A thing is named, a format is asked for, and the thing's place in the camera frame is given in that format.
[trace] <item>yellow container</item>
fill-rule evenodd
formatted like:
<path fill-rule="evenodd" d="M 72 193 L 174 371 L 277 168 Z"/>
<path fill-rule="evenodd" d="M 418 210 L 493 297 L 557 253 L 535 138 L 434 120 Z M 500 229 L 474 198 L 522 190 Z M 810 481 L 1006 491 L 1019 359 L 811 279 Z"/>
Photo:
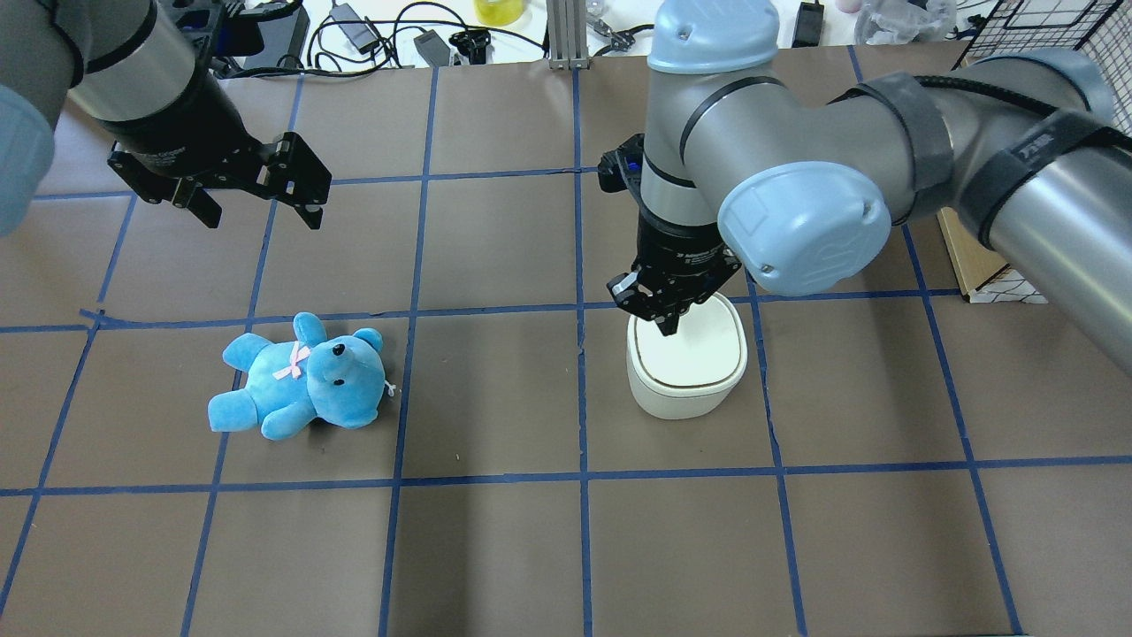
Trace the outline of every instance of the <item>yellow container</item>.
<path fill-rule="evenodd" d="M 475 17 L 487 26 L 504 26 L 523 15 L 523 0 L 475 0 Z"/>

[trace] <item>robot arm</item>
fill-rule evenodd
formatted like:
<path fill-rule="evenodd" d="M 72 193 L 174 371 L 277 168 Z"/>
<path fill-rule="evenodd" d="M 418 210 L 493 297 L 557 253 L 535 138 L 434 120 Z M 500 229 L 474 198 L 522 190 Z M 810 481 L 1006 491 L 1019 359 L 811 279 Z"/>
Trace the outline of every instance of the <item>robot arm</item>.
<path fill-rule="evenodd" d="M 0 161 L 11 177 L 0 184 L 0 234 L 50 167 L 68 89 L 115 136 L 108 163 L 146 201 L 170 200 L 215 227 L 221 208 L 206 189 L 239 188 L 318 227 L 329 171 L 294 132 L 271 144 L 249 135 L 208 74 L 213 54 L 263 46 L 260 18 L 214 0 L 0 2 Z"/>
<path fill-rule="evenodd" d="M 599 166 L 641 204 L 637 259 L 609 283 L 621 308 L 675 334 L 739 261 L 773 293 L 818 292 L 893 224 L 954 205 L 1132 373 L 1132 141 L 1087 58 L 897 74 L 804 109 L 771 69 L 777 33 L 758 0 L 658 14 L 643 144 Z"/>

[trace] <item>white lid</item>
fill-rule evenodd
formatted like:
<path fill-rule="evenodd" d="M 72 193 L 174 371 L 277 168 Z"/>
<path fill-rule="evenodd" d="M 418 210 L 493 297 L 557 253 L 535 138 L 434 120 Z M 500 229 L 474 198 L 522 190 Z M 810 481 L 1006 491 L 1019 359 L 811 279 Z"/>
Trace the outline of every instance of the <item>white lid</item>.
<path fill-rule="evenodd" d="M 734 385 L 746 367 L 747 344 L 739 313 L 719 293 L 693 304 L 670 337 L 635 316 L 629 321 L 629 359 L 637 376 L 661 394 L 718 391 L 721 385 Z"/>

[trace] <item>blue teddy bear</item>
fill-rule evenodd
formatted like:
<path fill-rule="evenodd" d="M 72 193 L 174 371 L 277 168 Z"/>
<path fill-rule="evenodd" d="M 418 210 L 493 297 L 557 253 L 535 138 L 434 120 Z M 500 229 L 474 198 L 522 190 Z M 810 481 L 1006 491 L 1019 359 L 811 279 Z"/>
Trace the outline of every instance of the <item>blue teddy bear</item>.
<path fill-rule="evenodd" d="M 246 372 L 248 382 L 208 403 L 214 432 L 260 425 L 264 438 L 283 440 L 315 419 L 349 430 L 377 419 L 381 396 L 393 388 L 378 356 L 381 335 L 365 328 L 327 341 L 318 316 L 307 311 L 295 315 L 293 326 L 294 343 L 274 344 L 248 334 L 224 350 L 224 363 Z"/>

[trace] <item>black power brick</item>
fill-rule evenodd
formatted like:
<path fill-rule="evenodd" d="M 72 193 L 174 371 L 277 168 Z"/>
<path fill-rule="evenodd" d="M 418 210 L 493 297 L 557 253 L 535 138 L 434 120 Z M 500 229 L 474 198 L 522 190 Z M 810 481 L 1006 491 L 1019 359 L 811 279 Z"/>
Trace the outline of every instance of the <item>black power brick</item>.
<path fill-rule="evenodd" d="M 368 24 L 361 21 L 358 12 L 350 5 L 343 2 L 332 7 L 331 19 L 338 24 L 338 28 L 342 29 L 342 33 L 346 34 L 350 43 L 354 45 L 354 49 L 358 49 L 359 53 L 369 53 L 380 44 L 377 35 L 374 34 Z"/>
<path fill-rule="evenodd" d="M 817 46 L 822 40 L 822 21 L 825 19 L 825 7 L 818 2 L 801 2 L 798 5 L 798 21 L 794 24 L 794 46 Z"/>

